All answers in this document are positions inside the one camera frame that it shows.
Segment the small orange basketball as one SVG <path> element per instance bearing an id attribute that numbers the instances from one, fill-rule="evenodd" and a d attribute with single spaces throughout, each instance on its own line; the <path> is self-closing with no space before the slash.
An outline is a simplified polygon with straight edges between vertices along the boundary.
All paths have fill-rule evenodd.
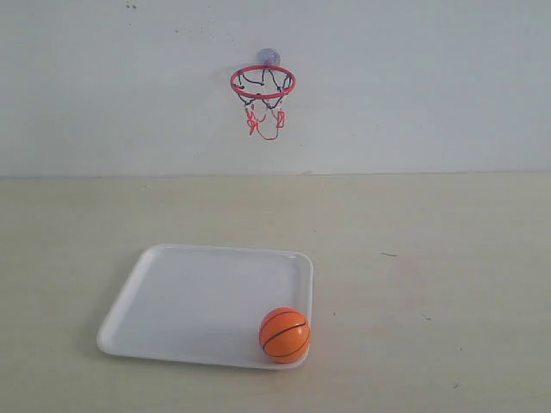
<path id="1" fill-rule="evenodd" d="M 262 351 L 275 363 L 300 360 L 310 347 L 311 327 L 306 316 L 290 307 L 269 312 L 260 324 L 258 340 Z"/>

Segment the red mini basketball hoop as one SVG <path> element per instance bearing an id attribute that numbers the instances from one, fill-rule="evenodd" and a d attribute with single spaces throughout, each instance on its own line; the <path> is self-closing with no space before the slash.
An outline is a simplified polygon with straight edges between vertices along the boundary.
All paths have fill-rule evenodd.
<path id="1" fill-rule="evenodd" d="M 231 75 L 230 86 L 243 105 L 249 134 L 276 140 L 285 126 L 282 106 L 295 89 L 295 74 L 278 65 L 249 65 Z"/>

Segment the white plastic tray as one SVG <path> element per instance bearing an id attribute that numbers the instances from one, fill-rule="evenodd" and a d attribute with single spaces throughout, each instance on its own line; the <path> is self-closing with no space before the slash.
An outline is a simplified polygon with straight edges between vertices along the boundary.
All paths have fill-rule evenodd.
<path id="1" fill-rule="evenodd" d="M 261 322 L 279 307 L 312 317 L 313 263 L 299 252 L 159 244 L 130 271 L 97 333 L 105 354 L 285 370 L 271 360 Z"/>

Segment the clear suction cup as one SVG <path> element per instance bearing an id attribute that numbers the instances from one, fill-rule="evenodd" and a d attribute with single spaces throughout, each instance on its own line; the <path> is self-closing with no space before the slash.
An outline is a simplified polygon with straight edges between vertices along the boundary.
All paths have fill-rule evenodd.
<path id="1" fill-rule="evenodd" d="M 273 48 L 264 48 L 257 53 L 257 63 L 259 65 L 279 66 L 281 64 L 281 56 Z"/>

